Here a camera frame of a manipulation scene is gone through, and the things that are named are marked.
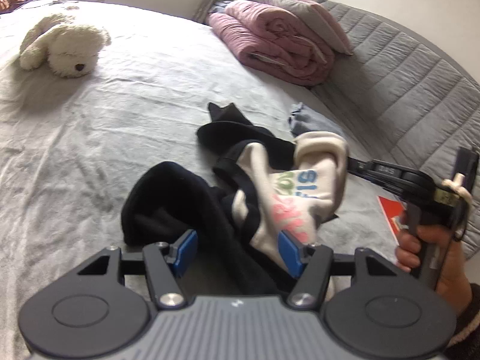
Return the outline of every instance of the red object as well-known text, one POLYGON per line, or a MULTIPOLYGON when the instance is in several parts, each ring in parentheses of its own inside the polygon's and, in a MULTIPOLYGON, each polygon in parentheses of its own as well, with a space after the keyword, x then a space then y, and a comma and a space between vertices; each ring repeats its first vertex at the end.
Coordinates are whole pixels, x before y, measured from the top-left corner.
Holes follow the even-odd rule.
POLYGON ((377 196, 377 198, 387 220, 388 226, 390 227, 395 240, 397 240, 397 234, 400 232, 402 226, 400 223, 400 218, 405 209, 402 203, 398 202, 397 200, 390 200, 381 196, 377 196))

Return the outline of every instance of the stuffed animal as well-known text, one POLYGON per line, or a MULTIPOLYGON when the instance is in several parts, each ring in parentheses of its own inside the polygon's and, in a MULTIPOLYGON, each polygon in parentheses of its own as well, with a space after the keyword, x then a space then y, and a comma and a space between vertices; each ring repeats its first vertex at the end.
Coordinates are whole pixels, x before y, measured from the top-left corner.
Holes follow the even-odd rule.
POLYGON ((29 71, 48 60, 55 74, 80 77, 94 69, 98 53, 110 43, 104 28, 64 12, 52 13, 28 31, 20 46, 20 66, 29 71))

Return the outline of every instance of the gray gripper base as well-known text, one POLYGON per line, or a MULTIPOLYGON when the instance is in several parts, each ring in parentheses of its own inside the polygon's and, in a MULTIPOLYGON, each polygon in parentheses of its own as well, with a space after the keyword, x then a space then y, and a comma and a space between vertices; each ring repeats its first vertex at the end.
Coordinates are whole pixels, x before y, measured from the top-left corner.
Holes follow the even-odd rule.
MULTIPOLYGON (((312 312, 277 297, 199 296, 163 311, 132 345, 102 360, 359 360, 323 330, 312 312)), ((33 355, 30 360, 46 360, 33 355)))

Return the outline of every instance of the quilted gray mattress edge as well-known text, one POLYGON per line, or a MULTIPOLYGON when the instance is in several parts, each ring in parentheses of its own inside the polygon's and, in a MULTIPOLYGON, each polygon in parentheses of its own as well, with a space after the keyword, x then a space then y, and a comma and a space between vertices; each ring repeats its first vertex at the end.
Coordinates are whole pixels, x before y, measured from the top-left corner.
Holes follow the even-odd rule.
MULTIPOLYGON (((480 85, 438 47, 384 17, 322 3, 348 34, 354 55, 337 55, 313 92, 378 159, 420 169, 440 181, 457 147, 480 144, 480 85)), ((464 238, 480 247, 480 178, 464 238)))

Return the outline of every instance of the sleeve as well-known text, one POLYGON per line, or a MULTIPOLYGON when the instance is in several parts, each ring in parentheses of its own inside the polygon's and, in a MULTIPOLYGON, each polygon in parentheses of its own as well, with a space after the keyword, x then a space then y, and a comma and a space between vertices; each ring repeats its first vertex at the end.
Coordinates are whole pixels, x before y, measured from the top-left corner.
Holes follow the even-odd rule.
POLYGON ((445 356, 450 360, 480 359, 480 286, 471 284, 472 302, 457 320, 445 356))

